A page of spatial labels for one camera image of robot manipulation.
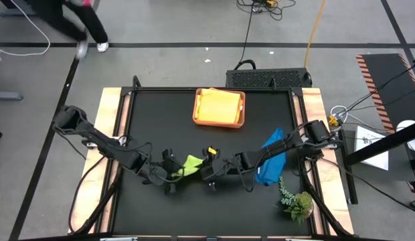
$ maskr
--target green plant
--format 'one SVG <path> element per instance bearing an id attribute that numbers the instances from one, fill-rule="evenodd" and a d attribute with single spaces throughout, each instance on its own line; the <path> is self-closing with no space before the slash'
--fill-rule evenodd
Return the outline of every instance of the green plant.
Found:
<path id="1" fill-rule="evenodd" d="M 312 197 L 307 192 L 298 193 L 296 195 L 286 190 L 283 178 L 279 178 L 279 191 L 282 194 L 281 203 L 287 205 L 288 208 L 284 212 L 290 213 L 293 220 L 297 220 L 299 224 L 308 218 L 313 211 Z"/>

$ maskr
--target yellow cable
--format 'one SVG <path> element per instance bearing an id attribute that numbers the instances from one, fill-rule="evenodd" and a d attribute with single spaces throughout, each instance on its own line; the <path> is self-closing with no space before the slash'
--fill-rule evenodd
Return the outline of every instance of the yellow cable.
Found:
<path id="1" fill-rule="evenodd" d="M 313 26 L 312 34 L 310 35 L 309 43 L 307 44 L 306 58 L 304 59 L 304 68 L 307 68 L 307 60 L 309 60 L 309 54 L 310 54 L 310 45 L 312 44 L 312 39 L 313 39 L 313 36 L 314 36 L 314 34 L 316 32 L 317 24 L 319 23 L 319 20 L 321 19 L 322 11 L 323 11 L 323 6 L 324 5 L 325 5 L 325 0 L 322 0 L 321 9 L 319 10 L 319 12 L 317 14 L 315 26 Z"/>

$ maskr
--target blue cloth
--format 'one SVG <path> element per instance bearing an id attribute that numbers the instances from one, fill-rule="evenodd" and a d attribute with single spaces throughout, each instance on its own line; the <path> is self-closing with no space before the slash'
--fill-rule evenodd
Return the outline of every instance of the blue cloth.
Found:
<path id="1" fill-rule="evenodd" d="M 262 147 L 268 146 L 269 144 L 281 140 L 283 137 L 282 128 L 277 128 L 271 137 L 267 140 Z M 264 185 L 272 185 L 279 181 L 280 174 L 282 173 L 283 166 L 286 162 L 286 153 L 277 155 L 267 160 L 264 165 L 256 170 L 255 180 L 258 183 Z"/>

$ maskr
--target green cloth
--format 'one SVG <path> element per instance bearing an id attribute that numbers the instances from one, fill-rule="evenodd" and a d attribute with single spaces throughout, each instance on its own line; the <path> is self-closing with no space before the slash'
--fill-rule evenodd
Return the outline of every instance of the green cloth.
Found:
<path id="1" fill-rule="evenodd" d="M 195 173 L 196 171 L 199 171 L 199 167 L 197 166 L 200 165 L 202 162 L 203 162 L 202 159 L 198 159 L 197 157 L 188 155 L 187 160 L 183 164 L 183 166 L 185 167 L 183 176 L 186 177 L 188 175 Z M 181 177 L 181 176 L 182 176 L 182 169 L 172 174 L 172 177 Z"/>

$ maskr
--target wooden table frame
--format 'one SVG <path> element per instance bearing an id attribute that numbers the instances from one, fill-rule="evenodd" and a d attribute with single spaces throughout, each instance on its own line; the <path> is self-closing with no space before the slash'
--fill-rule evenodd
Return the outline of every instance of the wooden table frame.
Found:
<path id="1" fill-rule="evenodd" d="M 306 110 L 305 116 L 302 115 L 298 96 L 294 95 L 293 97 L 298 124 L 303 123 L 304 118 L 307 118 L 308 121 L 322 120 L 324 123 L 327 123 L 321 91 L 318 88 L 303 88 L 302 90 L 302 99 L 304 100 L 303 102 Z M 130 94 L 125 94 L 124 98 L 121 98 L 121 94 L 122 88 L 104 88 L 100 99 L 94 127 L 110 137 L 114 135 L 121 136 L 126 132 L 126 123 L 129 117 L 129 108 L 127 107 L 131 103 L 131 96 Z M 122 106 L 121 113 L 119 112 L 119 106 Z M 337 162 L 334 150 L 323 149 L 323 154 L 326 159 Z M 102 156 L 97 149 L 88 150 L 83 174 L 101 157 Z M 324 161 L 318 161 L 316 166 L 317 175 L 319 176 L 319 182 L 321 185 L 322 197 L 326 206 L 329 208 L 334 217 L 340 222 L 340 224 L 348 232 L 353 233 L 353 227 L 349 216 L 349 210 L 347 209 L 347 202 L 345 199 L 339 169 L 336 166 Z M 117 167 L 117 161 L 108 162 L 103 160 L 102 163 L 93 169 L 93 171 L 89 173 L 86 179 L 82 182 L 71 218 L 71 223 L 75 230 L 86 221 L 87 217 L 90 216 L 94 207 L 96 207 L 100 201 L 102 190 L 106 187 L 105 180 L 108 181 L 108 185 L 112 183 Z M 313 171 L 309 173 L 309 179 L 311 183 L 313 183 Z M 101 216 L 102 221 L 100 226 L 96 227 L 96 231 L 107 232 L 109 230 L 108 225 L 110 224 L 110 217 L 112 215 L 111 207 L 112 198 L 109 200 L 103 211 Z M 316 205 L 313 210 L 313 217 L 315 221 L 316 233 L 324 234 L 322 217 Z M 328 229 L 331 234 L 334 234 L 334 231 L 330 225 Z"/>

